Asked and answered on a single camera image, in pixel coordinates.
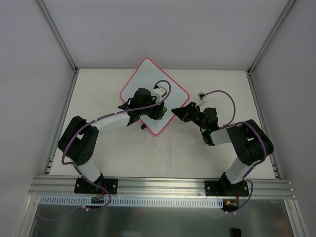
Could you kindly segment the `pink framed whiteboard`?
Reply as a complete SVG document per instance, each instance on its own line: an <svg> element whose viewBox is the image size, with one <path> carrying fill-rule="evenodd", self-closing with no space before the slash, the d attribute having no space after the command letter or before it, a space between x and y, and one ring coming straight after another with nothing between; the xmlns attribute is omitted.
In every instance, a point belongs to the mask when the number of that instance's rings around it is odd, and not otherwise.
<svg viewBox="0 0 316 237"><path fill-rule="evenodd" d="M154 135L159 135L171 122L174 117L174 113L171 112L172 109L182 107L188 102L189 93L149 58L142 61L120 92L120 98L125 102L133 97L138 88L152 90L156 82L160 80L166 80L171 84L171 94L164 101L164 106L167 109L166 113L161 120L153 120L148 116L140 117L140 120Z"/></svg>

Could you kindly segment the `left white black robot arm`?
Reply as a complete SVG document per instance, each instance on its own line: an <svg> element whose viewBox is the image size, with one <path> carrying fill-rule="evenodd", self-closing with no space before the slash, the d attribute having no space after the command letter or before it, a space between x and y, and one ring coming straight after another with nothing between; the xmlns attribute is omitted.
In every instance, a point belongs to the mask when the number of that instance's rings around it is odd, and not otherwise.
<svg viewBox="0 0 316 237"><path fill-rule="evenodd" d="M154 120L162 119L166 112L164 99L170 93L162 86L155 86L152 91L139 88L133 97L118 106L115 113L87 122L80 116L71 119L62 134L58 149L63 157L68 157L78 173L86 178L86 187L93 193L102 190L103 174L96 167L92 155L100 134L108 133L117 128L126 127L137 122L141 116L148 116Z"/></svg>

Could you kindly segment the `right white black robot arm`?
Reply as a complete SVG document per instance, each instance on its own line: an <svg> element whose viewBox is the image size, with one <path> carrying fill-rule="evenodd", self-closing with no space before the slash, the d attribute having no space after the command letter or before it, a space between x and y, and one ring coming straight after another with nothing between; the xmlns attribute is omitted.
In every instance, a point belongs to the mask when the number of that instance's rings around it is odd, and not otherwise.
<svg viewBox="0 0 316 237"><path fill-rule="evenodd" d="M237 158L221 178L210 187L219 195L235 195L243 187L245 176L274 151L273 144L257 123L249 119L220 128L215 108L189 105L171 110L183 122L193 122L200 129L202 139L209 146L231 143Z"/></svg>

